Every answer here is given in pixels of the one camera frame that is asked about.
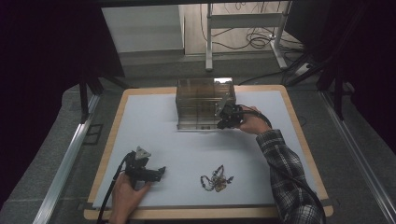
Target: hand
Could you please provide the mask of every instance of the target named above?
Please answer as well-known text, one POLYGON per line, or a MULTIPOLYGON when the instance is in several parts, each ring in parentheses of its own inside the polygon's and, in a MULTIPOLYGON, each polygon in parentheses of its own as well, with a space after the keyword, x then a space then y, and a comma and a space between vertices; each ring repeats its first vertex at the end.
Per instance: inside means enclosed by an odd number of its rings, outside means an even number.
MULTIPOLYGON (((249 108, 242 106, 242 108, 244 110, 254 109, 259 113, 261 113, 261 111, 258 110, 256 106, 251 106, 249 108)), ((240 129, 245 133, 255 133, 255 134, 260 134, 271 130, 271 128, 268 126, 267 123, 265 123, 264 120, 252 114, 244 114, 243 121, 238 126, 236 126, 236 128, 240 129)))
POLYGON ((124 224, 149 191, 150 186, 151 183, 148 182, 142 189, 134 190, 131 187, 130 177, 121 173, 112 192, 113 205, 109 223, 124 224))

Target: metal rail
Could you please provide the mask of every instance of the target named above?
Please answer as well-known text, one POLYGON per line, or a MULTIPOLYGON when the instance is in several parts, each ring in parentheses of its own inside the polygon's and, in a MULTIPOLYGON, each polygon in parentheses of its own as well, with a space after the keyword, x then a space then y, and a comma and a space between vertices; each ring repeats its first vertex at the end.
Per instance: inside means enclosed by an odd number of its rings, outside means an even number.
POLYGON ((51 185, 49 186, 49 191, 47 192, 47 195, 44 198, 44 201, 41 204, 37 215, 35 216, 35 220, 33 222, 34 224, 46 224, 50 221, 50 216, 52 215, 52 212, 55 208, 56 203, 58 202, 62 189, 64 188, 64 183, 69 176, 70 170, 73 167, 81 144, 88 131, 88 128, 90 127, 93 111, 95 110, 99 99, 100 96, 98 95, 94 95, 91 98, 89 104, 89 116, 85 123, 78 125, 76 133, 73 136, 72 141, 70 142, 69 148, 64 154, 64 159, 62 160, 62 163, 59 166, 59 169, 56 172, 56 175, 53 178, 51 185))
POLYGON ((346 142, 346 146, 349 149, 352 158, 355 160, 356 164, 358 165, 358 168, 360 169, 361 174, 364 177, 364 180, 366 181, 368 187, 373 193, 388 223, 396 223, 395 205, 393 204, 384 186, 376 177, 370 164, 367 162, 364 155, 361 153, 361 149, 358 143, 353 138, 347 125, 338 118, 335 111, 333 110, 332 99, 329 97, 329 95, 326 92, 323 91, 320 91, 319 95, 322 97, 325 105, 327 106, 327 109, 332 117, 332 120, 335 123, 336 128, 343 136, 344 141, 346 142))

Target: transparent container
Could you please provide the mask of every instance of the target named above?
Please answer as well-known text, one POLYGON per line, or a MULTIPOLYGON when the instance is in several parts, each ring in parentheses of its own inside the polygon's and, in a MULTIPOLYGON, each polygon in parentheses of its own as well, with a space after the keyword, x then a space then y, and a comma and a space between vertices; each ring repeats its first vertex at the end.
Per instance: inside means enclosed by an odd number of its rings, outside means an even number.
POLYGON ((220 121, 216 104, 228 94, 228 102, 235 104, 233 79, 185 78, 177 82, 177 115, 179 130, 213 130, 220 121))

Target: plaid sleeve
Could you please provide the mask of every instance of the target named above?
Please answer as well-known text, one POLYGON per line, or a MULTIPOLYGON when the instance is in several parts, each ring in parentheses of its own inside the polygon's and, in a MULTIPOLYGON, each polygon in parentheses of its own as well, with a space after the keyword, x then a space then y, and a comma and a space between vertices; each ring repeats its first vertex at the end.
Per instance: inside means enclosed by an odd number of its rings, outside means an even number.
MULTIPOLYGON (((277 169, 306 183, 304 168, 291 151, 280 130, 261 133, 256 138, 267 161, 277 169)), ((281 220, 284 223, 320 223, 322 212, 313 198, 278 171, 271 168, 271 188, 281 220)))

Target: small metal object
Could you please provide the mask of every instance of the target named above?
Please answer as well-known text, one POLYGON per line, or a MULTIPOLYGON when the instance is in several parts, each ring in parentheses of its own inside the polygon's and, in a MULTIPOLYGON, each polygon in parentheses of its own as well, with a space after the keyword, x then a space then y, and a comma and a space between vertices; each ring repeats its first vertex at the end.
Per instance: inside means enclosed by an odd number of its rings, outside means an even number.
POLYGON ((143 149, 142 147, 137 147, 136 148, 136 156, 135 158, 137 160, 141 160, 147 157, 150 157, 151 153, 148 153, 145 149, 143 149))
POLYGON ((201 185, 207 191, 212 191, 214 189, 216 192, 220 192, 227 187, 227 184, 231 184, 232 181, 233 176, 228 179, 225 177, 223 165, 213 172, 211 179, 209 179, 207 175, 201 175, 201 185))
POLYGON ((216 114, 215 116, 218 118, 220 116, 221 111, 223 110, 225 104, 227 103, 228 96, 230 93, 226 92, 222 99, 216 104, 216 114))

